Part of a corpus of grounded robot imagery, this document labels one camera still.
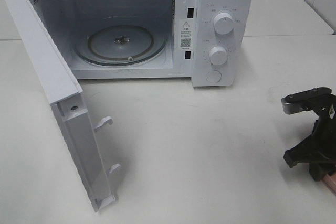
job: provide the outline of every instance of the timer knob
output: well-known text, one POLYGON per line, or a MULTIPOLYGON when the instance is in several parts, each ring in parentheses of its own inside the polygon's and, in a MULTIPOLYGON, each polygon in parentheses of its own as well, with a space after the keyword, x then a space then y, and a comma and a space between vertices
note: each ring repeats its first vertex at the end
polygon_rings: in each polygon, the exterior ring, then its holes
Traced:
POLYGON ((234 22, 235 18, 229 11, 218 13, 214 17, 214 29, 220 35, 228 34, 232 31, 234 22))
POLYGON ((224 47, 213 47, 209 52, 209 58, 212 65, 223 65, 227 61, 227 51, 224 47))

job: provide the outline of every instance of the white table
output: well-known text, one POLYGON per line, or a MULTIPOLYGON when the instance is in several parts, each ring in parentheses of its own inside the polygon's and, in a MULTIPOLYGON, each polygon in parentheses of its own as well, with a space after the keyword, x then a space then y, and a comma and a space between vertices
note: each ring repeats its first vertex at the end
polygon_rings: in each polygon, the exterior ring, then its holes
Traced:
MULTIPOLYGON (((20 39, 4 0, 0 0, 0 40, 20 39)), ((245 36, 333 34, 304 0, 252 0, 245 36)))
POLYGON ((245 37, 228 88, 188 79, 81 81, 120 200, 95 214, 21 41, 0 41, 0 223, 333 223, 336 197, 282 155, 313 112, 288 93, 336 91, 336 37, 245 37))

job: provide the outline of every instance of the white microwave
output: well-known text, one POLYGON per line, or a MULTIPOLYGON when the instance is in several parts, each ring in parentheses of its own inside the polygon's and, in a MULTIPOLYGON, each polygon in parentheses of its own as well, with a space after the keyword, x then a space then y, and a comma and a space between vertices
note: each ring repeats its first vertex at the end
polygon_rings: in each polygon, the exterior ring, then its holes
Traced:
POLYGON ((5 0, 95 211, 116 201, 77 79, 233 83, 251 0, 5 0))

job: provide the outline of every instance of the open microwave door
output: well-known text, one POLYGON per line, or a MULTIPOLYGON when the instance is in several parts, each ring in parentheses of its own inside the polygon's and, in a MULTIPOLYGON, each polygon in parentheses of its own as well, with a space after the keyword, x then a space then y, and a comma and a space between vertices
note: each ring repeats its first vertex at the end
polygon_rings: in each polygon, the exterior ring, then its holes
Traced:
POLYGON ((5 0, 43 86, 59 128, 95 211, 116 200, 113 176, 119 164, 105 169, 82 88, 64 61, 29 0, 5 0))

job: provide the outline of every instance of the round button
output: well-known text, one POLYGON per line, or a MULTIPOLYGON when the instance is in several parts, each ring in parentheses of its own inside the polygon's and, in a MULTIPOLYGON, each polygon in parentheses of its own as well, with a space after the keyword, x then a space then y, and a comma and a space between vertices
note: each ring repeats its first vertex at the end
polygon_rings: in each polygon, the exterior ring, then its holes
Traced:
POLYGON ((213 47, 209 52, 209 58, 212 65, 223 65, 227 61, 227 51, 224 47, 213 47))
POLYGON ((206 74, 206 80, 208 82, 216 83, 219 82, 222 78, 222 74, 219 71, 211 71, 206 74))
POLYGON ((228 34, 233 29, 234 22, 235 18, 230 12, 219 13, 214 17, 214 29, 218 34, 228 34))

